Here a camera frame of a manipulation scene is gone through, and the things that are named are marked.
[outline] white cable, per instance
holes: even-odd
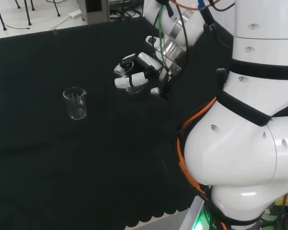
[[[68,16],[68,18],[67,19],[65,19],[63,22],[61,22],[60,24],[58,24],[58,25],[56,25],[56,26],[54,26],[54,27],[52,27],[50,30],[54,30],[55,28],[57,28],[59,25],[62,25],[64,22],[66,22],[68,19],[70,19],[71,18],[71,16]]]

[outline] red cable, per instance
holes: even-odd
[[[177,3],[175,0],[171,0],[171,2],[173,2],[176,6],[179,6],[179,7],[182,7],[184,9],[187,9],[187,10],[191,10],[191,11],[198,11],[198,8],[191,8],[191,7],[187,7],[187,6],[184,6],[184,5],[181,5],[179,3]]]

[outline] chair leg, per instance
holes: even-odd
[[[4,25],[4,22],[3,22],[3,19],[2,19],[2,17],[1,17],[1,14],[0,14],[0,20],[1,20],[1,23],[2,23],[2,26],[3,26],[3,30],[5,31],[5,30],[6,30],[6,27],[5,27],[5,25]]]
[[[34,5],[33,5],[33,0],[31,0],[31,6],[32,6],[32,11],[35,11]]]
[[[29,15],[29,11],[28,11],[27,0],[24,0],[24,6],[25,6],[25,11],[27,12],[28,25],[32,25],[32,23],[30,22],[30,15]]]
[[[20,6],[19,6],[19,4],[18,4],[18,1],[15,0],[15,2],[16,2],[16,4],[17,4],[17,8],[20,9]]]
[[[57,8],[57,4],[56,4],[56,1],[55,1],[55,0],[53,0],[53,3],[54,3],[54,6],[56,7],[56,10],[57,10],[57,13],[58,13],[58,17],[61,17],[61,15],[59,14],[58,8]]]

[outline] black cable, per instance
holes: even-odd
[[[181,69],[180,74],[182,74],[183,71],[186,69],[188,63],[189,63],[189,43],[188,43],[186,27],[184,25],[184,21],[183,21],[183,18],[182,18],[182,14],[181,14],[180,8],[178,6],[176,6],[176,7],[177,7],[177,10],[178,10],[178,13],[179,13],[180,20],[181,20],[183,34],[184,34],[184,39],[186,40],[186,47],[187,47],[187,60],[186,60],[186,63],[184,64],[184,67]]]
[[[277,228],[278,230],[283,230],[282,228],[282,216],[277,219]]]
[[[9,27],[9,28],[12,28],[12,29],[16,29],[16,30],[29,30],[30,28],[29,27],[27,27],[27,28],[15,28],[15,27],[12,27],[12,26],[9,26],[9,25],[7,25],[6,23],[4,23],[7,27]]]
[[[224,11],[227,11],[229,10],[231,7],[233,7],[235,5],[235,3],[231,4],[230,6],[226,7],[225,9],[218,9],[216,6],[215,6],[215,3],[213,0],[209,0],[209,3],[210,5],[213,7],[213,9],[215,9],[216,11],[218,12],[224,12]]]
[[[214,229],[214,227],[213,227],[213,217],[212,217],[212,214],[210,213],[209,230],[212,230],[212,229]]]
[[[116,15],[117,17],[110,17],[111,20],[122,20],[122,19],[129,19],[134,17],[136,14],[138,14],[140,17],[143,16],[143,14],[136,10],[135,8],[140,6],[140,4],[135,5],[135,6],[129,6],[127,8],[124,7],[125,5],[125,1],[123,0],[122,5],[121,5],[121,10],[114,10],[114,9],[110,9],[110,15]]]
[[[176,7],[177,7],[177,10],[178,10],[178,13],[179,13],[179,16],[180,16],[182,29],[183,29],[183,33],[184,33],[184,38],[185,38],[185,41],[186,41],[186,51],[187,51],[186,62],[184,64],[183,68],[181,68],[181,71],[179,73],[179,75],[181,75],[185,71],[185,69],[186,69],[186,67],[187,67],[187,65],[189,63],[189,44],[188,44],[188,37],[187,37],[186,27],[184,25],[184,21],[183,21],[183,18],[182,18],[182,14],[181,14],[180,8],[178,6],[176,6]],[[171,88],[171,84],[173,83],[173,81],[177,80],[177,77],[179,75],[175,76],[174,78],[170,78],[170,79],[169,79],[169,76],[167,76],[167,81],[165,82],[163,90],[162,90],[162,94],[163,95],[168,95],[169,94],[169,91],[170,91],[170,88]]]
[[[63,1],[59,1],[59,2],[57,2],[56,1],[56,4],[58,4],[58,3],[61,3],[61,2],[64,2],[64,1],[67,1],[67,0],[63,0]]]
[[[288,216],[288,212],[279,212],[279,213],[276,213],[275,215],[272,215],[272,216],[278,216],[278,215],[286,215],[286,216]]]
[[[284,196],[284,200],[283,200],[283,204],[282,204],[282,212],[284,213],[285,211],[285,207],[286,207],[286,201],[287,201],[287,196],[288,194],[286,194]],[[272,220],[272,221],[263,221],[260,225],[261,228],[265,228],[265,227],[268,227],[268,226],[271,226],[271,225],[274,225],[274,224],[277,224],[279,219],[281,218],[282,214],[279,214],[276,219]]]

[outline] orange cable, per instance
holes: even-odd
[[[224,230],[227,230],[226,225],[225,225],[224,223],[222,223],[222,222],[221,222],[221,224],[222,224],[222,226],[223,226],[223,229],[224,229]]]
[[[210,109],[213,104],[216,102],[216,97],[214,99],[212,99],[212,101],[206,105],[206,107],[204,109],[202,109],[201,111],[199,111],[197,114],[193,115],[192,117],[190,117],[183,125],[182,125],[182,129],[184,129],[185,127],[188,126],[188,124],[193,121],[194,119],[198,118],[200,115],[202,115],[204,112],[206,112],[208,109]]]
[[[173,2],[176,6],[182,7],[184,9],[191,10],[191,11],[198,11],[198,8],[191,8],[191,7],[187,7],[187,6],[181,5],[178,2],[176,2],[175,0],[171,0],[171,2]]]
[[[193,187],[196,188],[196,190],[198,190],[204,196],[204,198],[207,201],[209,201],[208,198],[206,197],[206,194],[201,189],[200,184],[191,176],[191,174],[187,168],[186,161],[184,160],[184,157],[181,154],[179,139],[177,139],[177,150],[178,150],[178,155],[179,155],[179,159],[180,159],[179,166],[181,167],[181,169],[182,169],[183,173],[185,174],[185,176],[187,177],[188,181],[190,182],[190,184]]]

